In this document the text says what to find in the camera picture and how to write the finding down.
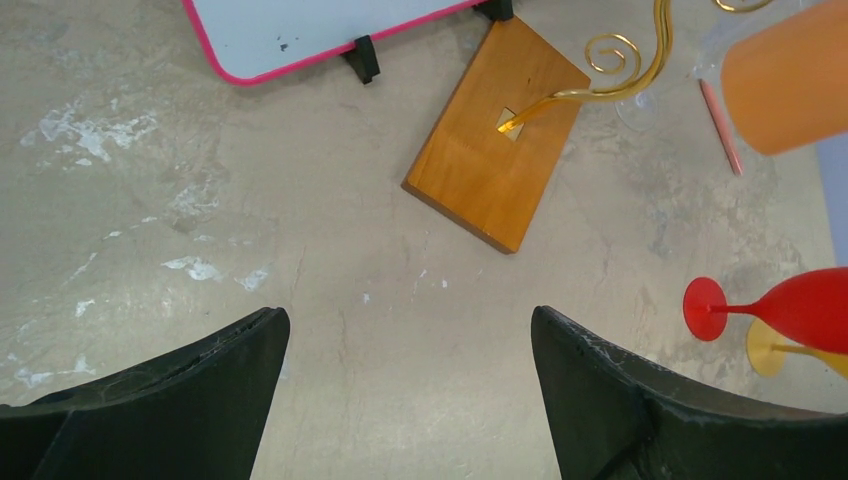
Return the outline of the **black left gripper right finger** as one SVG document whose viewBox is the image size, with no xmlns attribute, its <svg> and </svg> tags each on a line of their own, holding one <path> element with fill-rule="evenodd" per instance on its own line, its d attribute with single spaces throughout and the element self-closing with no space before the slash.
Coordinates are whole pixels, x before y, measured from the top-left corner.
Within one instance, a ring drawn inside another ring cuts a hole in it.
<svg viewBox="0 0 848 480">
<path fill-rule="evenodd" d="M 565 479 L 843 479 L 847 418 L 692 380 L 548 306 L 531 343 Z"/>
</svg>

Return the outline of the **pink pencil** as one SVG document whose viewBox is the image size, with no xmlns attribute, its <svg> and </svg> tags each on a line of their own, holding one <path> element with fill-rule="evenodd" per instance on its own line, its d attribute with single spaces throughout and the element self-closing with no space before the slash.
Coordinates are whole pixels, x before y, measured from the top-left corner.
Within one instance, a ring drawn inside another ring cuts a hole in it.
<svg viewBox="0 0 848 480">
<path fill-rule="evenodd" d="M 705 104 L 715 126 L 722 148 L 730 165 L 731 171 L 736 176 L 742 176 L 744 169 L 738 148 L 735 144 L 734 135 L 730 123 L 723 113 L 719 104 L 718 96 L 713 87 L 704 79 L 698 79 L 698 85 Z"/>
</svg>

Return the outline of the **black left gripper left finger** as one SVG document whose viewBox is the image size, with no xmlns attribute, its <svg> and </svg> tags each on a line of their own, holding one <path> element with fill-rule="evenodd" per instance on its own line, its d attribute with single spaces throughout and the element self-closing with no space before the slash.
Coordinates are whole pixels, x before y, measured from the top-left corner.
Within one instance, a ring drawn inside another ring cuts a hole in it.
<svg viewBox="0 0 848 480">
<path fill-rule="evenodd" d="M 1 408 L 5 479 L 247 479 L 290 338 L 262 308 L 112 375 Z"/>
</svg>

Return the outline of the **pink framed whiteboard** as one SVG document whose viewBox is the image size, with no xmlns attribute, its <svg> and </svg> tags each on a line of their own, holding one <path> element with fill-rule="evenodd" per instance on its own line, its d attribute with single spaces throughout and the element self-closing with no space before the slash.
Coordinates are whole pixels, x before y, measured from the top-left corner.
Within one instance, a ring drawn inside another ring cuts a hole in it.
<svg viewBox="0 0 848 480">
<path fill-rule="evenodd" d="M 494 21 L 513 16 L 510 1 L 186 0 L 183 8 L 210 66 L 239 86 L 336 56 L 367 84 L 380 72 L 379 39 L 467 8 Z"/>
</svg>

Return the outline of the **orange plastic wine glass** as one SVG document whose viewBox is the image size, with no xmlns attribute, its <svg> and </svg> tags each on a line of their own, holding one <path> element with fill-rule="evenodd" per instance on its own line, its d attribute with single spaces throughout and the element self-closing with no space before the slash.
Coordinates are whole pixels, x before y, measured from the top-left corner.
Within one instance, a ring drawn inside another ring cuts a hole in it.
<svg viewBox="0 0 848 480">
<path fill-rule="evenodd" d="M 720 83 L 740 137 L 773 156 L 847 131 L 847 3 L 821 1 L 734 43 Z"/>
</svg>

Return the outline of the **red plastic wine glass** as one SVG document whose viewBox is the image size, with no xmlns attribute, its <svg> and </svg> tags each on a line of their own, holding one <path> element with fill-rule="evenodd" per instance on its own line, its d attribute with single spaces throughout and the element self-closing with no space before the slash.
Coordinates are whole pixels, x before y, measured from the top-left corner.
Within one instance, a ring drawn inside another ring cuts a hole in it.
<svg viewBox="0 0 848 480">
<path fill-rule="evenodd" d="M 729 304 L 716 280 L 698 277 L 685 290 L 682 312 L 689 331 L 701 341 L 719 338 L 729 315 L 744 314 L 801 345 L 845 354 L 847 269 L 826 268 L 793 276 L 743 305 Z"/>
</svg>

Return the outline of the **yellow plastic wine glass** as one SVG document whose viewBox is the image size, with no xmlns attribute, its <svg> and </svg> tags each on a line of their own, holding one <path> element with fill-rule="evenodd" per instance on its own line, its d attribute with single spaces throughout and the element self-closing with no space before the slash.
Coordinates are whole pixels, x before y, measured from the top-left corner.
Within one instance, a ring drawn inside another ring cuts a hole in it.
<svg viewBox="0 0 848 480">
<path fill-rule="evenodd" d="M 847 356 L 816 350 L 802 345 L 790 345 L 787 339 L 764 321 L 754 320 L 746 336 L 746 355 L 752 369 L 760 376 L 776 376 L 784 367 L 788 354 L 815 358 L 838 375 L 847 378 Z"/>
</svg>

